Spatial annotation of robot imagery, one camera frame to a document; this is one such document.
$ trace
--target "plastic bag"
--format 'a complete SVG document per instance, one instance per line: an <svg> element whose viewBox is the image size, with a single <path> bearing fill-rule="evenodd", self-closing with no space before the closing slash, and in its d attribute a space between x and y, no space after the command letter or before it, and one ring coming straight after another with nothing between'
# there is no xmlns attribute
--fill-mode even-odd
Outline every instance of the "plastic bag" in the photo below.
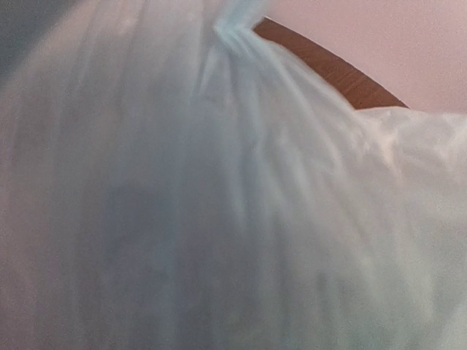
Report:
<svg viewBox="0 0 467 350"><path fill-rule="evenodd" d="M465 348L466 116L356 112L263 5L86 1L2 88L2 349Z"/></svg>

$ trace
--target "translucent plastic bag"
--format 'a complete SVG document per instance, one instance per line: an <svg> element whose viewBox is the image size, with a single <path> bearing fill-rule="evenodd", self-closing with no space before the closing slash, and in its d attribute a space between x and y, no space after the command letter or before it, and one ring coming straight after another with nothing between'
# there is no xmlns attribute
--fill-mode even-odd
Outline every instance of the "translucent plastic bag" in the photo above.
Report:
<svg viewBox="0 0 467 350"><path fill-rule="evenodd" d="M76 7L0 96L2 349L464 349L467 118L356 112L262 1Z"/></svg>

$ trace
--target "white wall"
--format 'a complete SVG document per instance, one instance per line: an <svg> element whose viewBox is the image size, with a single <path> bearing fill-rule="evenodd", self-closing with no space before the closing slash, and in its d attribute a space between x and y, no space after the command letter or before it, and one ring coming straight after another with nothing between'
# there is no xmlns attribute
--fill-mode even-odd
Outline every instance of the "white wall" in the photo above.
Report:
<svg viewBox="0 0 467 350"><path fill-rule="evenodd" d="M271 18L408 106L467 113L467 0L274 0Z"/></svg>

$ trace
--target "wooden surface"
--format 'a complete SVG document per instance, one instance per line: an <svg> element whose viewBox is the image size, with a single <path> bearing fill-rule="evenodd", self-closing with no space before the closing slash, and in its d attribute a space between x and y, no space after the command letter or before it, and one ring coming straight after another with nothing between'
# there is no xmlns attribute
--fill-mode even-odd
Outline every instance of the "wooden surface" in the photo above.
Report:
<svg viewBox="0 0 467 350"><path fill-rule="evenodd" d="M381 85L341 58L280 24L265 19L256 28L264 39L280 44L333 85L356 108L405 106Z"/></svg>

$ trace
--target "tied plastic bag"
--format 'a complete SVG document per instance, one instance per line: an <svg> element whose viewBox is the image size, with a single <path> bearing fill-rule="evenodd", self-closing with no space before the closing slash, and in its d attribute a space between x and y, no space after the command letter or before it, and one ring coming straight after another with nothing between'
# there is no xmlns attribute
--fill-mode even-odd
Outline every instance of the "tied plastic bag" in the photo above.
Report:
<svg viewBox="0 0 467 350"><path fill-rule="evenodd" d="M467 117L356 112L263 5L86 1L2 88L2 349L465 348Z"/></svg>

